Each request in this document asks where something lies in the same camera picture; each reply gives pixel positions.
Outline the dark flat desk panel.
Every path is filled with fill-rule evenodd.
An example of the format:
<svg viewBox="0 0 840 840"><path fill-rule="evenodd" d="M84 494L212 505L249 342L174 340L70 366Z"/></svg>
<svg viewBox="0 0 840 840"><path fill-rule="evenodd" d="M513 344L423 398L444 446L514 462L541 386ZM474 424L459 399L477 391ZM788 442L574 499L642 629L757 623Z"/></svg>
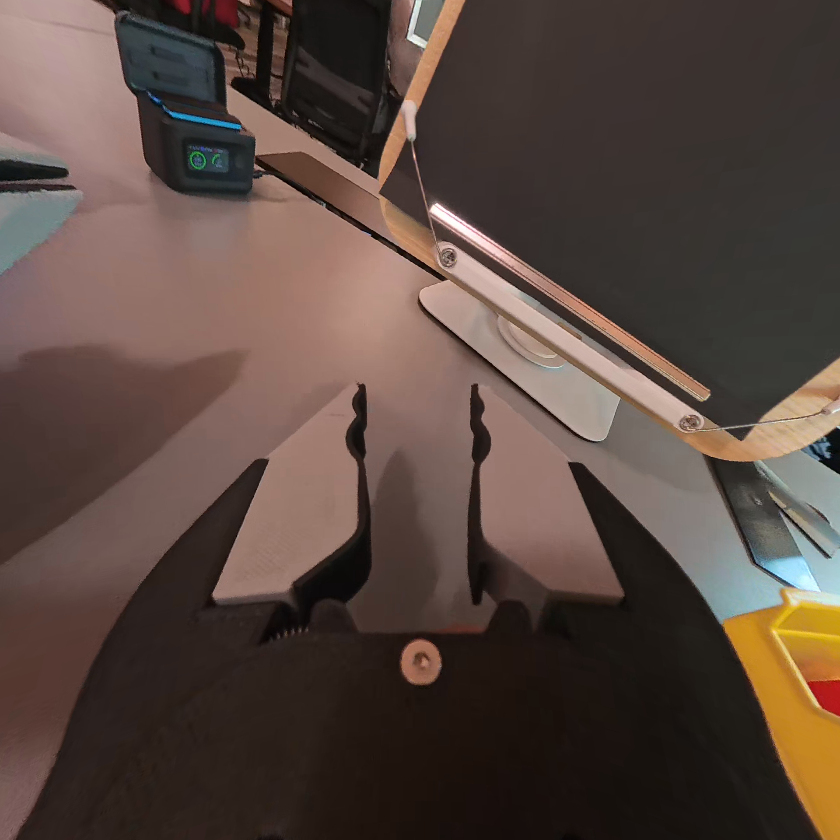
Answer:
<svg viewBox="0 0 840 840"><path fill-rule="evenodd" d="M366 191L303 152L258 154L255 157L255 165L266 175L283 181L326 208L331 214L341 217L348 224L425 270L436 281L444 280L440 271L426 265L397 244L385 224L377 194Z"/></svg>

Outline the yellow plastic bin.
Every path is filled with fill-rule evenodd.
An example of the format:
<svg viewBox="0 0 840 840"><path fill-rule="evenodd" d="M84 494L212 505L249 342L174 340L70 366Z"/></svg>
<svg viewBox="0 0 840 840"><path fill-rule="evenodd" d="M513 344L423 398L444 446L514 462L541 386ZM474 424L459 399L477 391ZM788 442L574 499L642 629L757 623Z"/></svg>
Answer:
<svg viewBox="0 0 840 840"><path fill-rule="evenodd" d="M784 768L822 838L839 838L839 717L808 689L839 679L839 597L783 589L781 604L723 624Z"/></svg>

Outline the black charging case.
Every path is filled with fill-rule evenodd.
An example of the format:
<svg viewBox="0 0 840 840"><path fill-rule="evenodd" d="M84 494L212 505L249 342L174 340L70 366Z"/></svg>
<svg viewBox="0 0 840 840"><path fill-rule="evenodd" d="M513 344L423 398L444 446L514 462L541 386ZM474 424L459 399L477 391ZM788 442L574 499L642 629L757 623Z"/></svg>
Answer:
<svg viewBox="0 0 840 840"><path fill-rule="evenodd" d="M116 14L114 28L152 173L178 193L250 193L256 138L228 111L217 44L129 10Z"/></svg>

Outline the white board stand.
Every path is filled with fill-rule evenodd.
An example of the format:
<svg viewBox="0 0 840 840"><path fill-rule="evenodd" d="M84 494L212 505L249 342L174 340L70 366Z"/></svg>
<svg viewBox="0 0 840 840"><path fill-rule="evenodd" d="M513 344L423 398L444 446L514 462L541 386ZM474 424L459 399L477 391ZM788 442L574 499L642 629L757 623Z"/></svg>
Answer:
<svg viewBox="0 0 840 840"><path fill-rule="evenodd" d="M699 397L691 379L443 204L428 216L441 230L435 256L448 278L420 292L422 308L573 434L603 441L623 398L680 433L711 431L603 341Z"/></svg>

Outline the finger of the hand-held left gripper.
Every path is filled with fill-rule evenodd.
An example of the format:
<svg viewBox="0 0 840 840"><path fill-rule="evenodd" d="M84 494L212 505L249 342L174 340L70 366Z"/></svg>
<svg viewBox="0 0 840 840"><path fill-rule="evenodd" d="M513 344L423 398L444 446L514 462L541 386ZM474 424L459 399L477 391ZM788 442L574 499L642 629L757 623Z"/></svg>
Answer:
<svg viewBox="0 0 840 840"><path fill-rule="evenodd" d="M53 235L82 197L73 185L2 184L1 273Z"/></svg>
<svg viewBox="0 0 840 840"><path fill-rule="evenodd" d="M67 165L58 156L1 132L2 182L53 182L68 176Z"/></svg>

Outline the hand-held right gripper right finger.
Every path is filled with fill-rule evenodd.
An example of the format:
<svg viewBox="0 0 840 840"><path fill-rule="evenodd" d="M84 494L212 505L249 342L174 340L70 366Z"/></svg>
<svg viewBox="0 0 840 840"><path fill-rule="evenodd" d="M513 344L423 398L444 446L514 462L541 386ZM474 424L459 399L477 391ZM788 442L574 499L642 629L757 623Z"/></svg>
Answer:
<svg viewBox="0 0 840 840"><path fill-rule="evenodd" d="M469 394L467 575L473 604L624 598L567 455L488 386Z"/></svg>

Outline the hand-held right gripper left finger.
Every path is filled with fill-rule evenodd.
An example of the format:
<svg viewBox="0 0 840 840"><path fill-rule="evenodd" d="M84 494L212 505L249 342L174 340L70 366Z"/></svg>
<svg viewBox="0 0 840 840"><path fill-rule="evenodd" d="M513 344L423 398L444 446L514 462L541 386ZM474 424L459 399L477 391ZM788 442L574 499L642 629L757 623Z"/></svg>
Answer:
<svg viewBox="0 0 840 840"><path fill-rule="evenodd" d="M366 388L351 384L265 458L213 590L221 606L351 601L371 567Z"/></svg>

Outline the black office chair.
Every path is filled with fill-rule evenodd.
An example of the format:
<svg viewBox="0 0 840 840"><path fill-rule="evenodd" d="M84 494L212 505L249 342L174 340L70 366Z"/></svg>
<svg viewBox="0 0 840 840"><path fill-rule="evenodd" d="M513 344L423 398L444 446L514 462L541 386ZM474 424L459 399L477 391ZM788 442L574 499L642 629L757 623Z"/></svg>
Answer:
<svg viewBox="0 0 840 840"><path fill-rule="evenodd" d="M392 3L295 1L278 114L377 176L401 98L387 56Z"/></svg>

